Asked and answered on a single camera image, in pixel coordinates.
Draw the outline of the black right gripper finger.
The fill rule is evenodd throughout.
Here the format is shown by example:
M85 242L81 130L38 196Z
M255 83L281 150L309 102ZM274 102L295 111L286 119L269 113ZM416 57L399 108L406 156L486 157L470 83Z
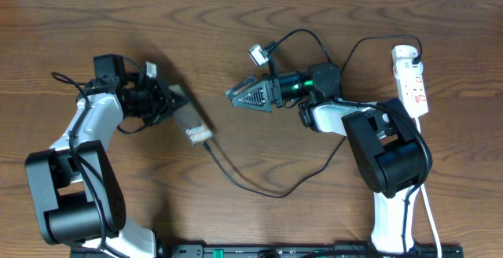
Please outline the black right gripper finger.
M262 81L257 80L255 84L251 85L246 90L243 90L234 98L230 99L231 105L233 107L239 107L244 109L254 109L263 112L272 112L272 108L264 109L262 107L263 100L265 99L265 97L263 96L264 93L263 85L264 83Z
M237 85L232 87L226 92L226 97L228 99L234 98L236 95L238 95L240 92L243 90L246 90L248 87L251 85L255 84L257 82L256 76L249 76L245 80L239 82Z

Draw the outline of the silver Galaxy smartphone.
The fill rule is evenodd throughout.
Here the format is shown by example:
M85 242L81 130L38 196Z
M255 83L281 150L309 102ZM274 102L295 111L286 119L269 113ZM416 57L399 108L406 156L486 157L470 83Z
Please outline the silver Galaxy smartphone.
M192 145L206 142L213 137L213 131L207 125L190 97L187 105L174 111L171 115Z

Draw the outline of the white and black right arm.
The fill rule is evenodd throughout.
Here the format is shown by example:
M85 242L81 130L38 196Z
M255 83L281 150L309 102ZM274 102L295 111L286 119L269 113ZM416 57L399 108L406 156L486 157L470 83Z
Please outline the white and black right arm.
M261 79L250 76L229 89L232 106L271 112L298 101L305 127L348 140L358 171L374 193L371 242L383 254L412 252L413 206L432 166L431 152L397 98L360 103L341 98L341 71L332 63Z

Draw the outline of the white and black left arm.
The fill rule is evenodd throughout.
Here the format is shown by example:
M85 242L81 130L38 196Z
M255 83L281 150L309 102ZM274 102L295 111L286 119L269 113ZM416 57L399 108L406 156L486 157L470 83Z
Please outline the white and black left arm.
M127 216L107 149L124 119L142 120L144 130L189 99L160 79L154 64L127 72L125 61L113 53L95 57L95 77L87 83L52 73L78 90L75 115L58 140L24 164L42 239L70 247L75 256L166 255L155 232Z

